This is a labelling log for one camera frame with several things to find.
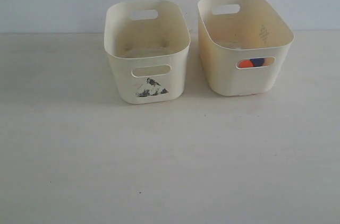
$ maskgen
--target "table surface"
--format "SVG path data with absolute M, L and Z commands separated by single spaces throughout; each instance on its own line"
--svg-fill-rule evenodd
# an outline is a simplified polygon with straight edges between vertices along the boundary
M 298 31 L 275 86 L 131 105 L 103 36 L 0 35 L 1 224 L 340 223 L 340 31 Z

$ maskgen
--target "plastic storage bin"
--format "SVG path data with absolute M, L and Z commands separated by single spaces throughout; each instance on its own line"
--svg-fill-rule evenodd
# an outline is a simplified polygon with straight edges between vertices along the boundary
M 239 11 L 228 13 L 235 7 Z M 199 52 L 210 87 L 224 96 L 269 90 L 294 39 L 293 32 L 265 0 L 201 0 Z M 259 67 L 244 60 L 265 58 Z
M 126 102 L 144 104 L 179 97 L 189 45 L 183 14 L 172 2 L 124 2 L 107 11 L 104 46 Z

